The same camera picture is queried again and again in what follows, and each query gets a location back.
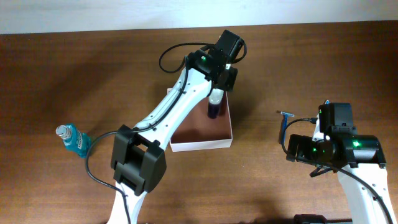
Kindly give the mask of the purple foam pump bottle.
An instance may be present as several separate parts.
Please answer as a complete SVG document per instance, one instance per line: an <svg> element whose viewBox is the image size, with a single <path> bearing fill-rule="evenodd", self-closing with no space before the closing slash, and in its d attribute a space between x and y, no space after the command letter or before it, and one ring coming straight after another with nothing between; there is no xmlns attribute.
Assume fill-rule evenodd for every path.
<svg viewBox="0 0 398 224"><path fill-rule="evenodd" d="M221 110L221 105L223 101L224 90L217 88L212 89L208 97L208 112L207 115L211 119L215 119Z"/></svg>

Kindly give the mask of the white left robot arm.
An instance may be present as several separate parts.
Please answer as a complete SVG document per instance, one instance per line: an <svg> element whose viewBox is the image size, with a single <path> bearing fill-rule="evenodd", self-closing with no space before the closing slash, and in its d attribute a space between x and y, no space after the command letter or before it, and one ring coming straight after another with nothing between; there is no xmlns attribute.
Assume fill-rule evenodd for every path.
<svg viewBox="0 0 398 224"><path fill-rule="evenodd" d="M137 223L146 194L163 178L166 147L177 128L201 100L217 90L231 91L238 71L239 51L247 47L240 36L224 30L215 44L184 57L180 76L158 106L133 128L122 125L115 133L110 167L116 196L109 223Z"/></svg>

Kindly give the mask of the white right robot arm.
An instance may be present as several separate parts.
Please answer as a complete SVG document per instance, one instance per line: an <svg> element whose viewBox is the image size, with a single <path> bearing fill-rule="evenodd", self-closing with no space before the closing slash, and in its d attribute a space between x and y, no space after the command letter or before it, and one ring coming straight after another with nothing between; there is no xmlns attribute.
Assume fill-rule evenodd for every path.
<svg viewBox="0 0 398 224"><path fill-rule="evenodd" d="M346 195L351 223L396 223L387 185L386 158L380 141L373 135L360 135L353 122L349 103L326 100L318 114L308 118L315 125L312 136L285 134L290 113L282 112L279 144L291 162L315 167L317 177L334 172Z"/></svg>

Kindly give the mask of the blue disposable razor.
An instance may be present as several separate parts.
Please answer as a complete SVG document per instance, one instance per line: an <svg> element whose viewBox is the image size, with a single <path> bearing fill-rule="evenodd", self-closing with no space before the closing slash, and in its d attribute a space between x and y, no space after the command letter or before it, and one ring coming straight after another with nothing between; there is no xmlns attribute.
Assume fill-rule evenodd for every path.
<svg viewBox="0 0 398 224"><path fill-rule="evenodd" d="M295 115L292 113L285 112L285 111L277 111L277 113L282 115L282 121L281 121L281 125L280 125L279 139L278 139L279 144L282 144L282 142L285 140L284 130L287 127L288 119L293 118Z"/></svg>

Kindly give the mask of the teal Listerine mouthwash bottle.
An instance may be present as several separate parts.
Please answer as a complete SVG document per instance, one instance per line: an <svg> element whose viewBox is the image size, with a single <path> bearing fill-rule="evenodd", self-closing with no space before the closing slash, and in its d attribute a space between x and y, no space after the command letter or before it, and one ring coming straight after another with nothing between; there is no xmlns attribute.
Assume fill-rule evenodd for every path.
<svg viewBox="0 0 398 224"><path fill-rule="evenodd" d="M86 158L91 146L91 139L87 134L82 133L74 124L60 125L55 132L67 150L75 152L83 159Z"/></svg>

